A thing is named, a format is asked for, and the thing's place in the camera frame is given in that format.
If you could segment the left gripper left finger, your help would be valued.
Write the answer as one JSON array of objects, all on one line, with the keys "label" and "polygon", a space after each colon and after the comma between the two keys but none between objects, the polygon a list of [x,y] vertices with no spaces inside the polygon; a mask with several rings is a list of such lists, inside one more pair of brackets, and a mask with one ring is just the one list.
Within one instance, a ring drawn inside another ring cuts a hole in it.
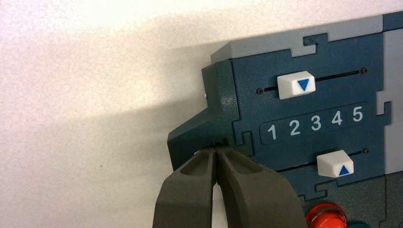
[{"label": "left gripper left finger", "polygon": [[164,180],[155,204],[153,227],[210,228],[216,181],[215,149],[195,153]]}]

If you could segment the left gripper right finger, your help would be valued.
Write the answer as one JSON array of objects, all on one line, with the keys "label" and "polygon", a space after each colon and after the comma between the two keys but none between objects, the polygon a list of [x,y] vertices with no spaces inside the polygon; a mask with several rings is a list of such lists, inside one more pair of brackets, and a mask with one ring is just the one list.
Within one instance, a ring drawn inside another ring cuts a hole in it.
[{"label": "left gripper right finger", "polygon": [[230,228],[299,227],[299,198],[284,176],[230,147],[216,155]]}]

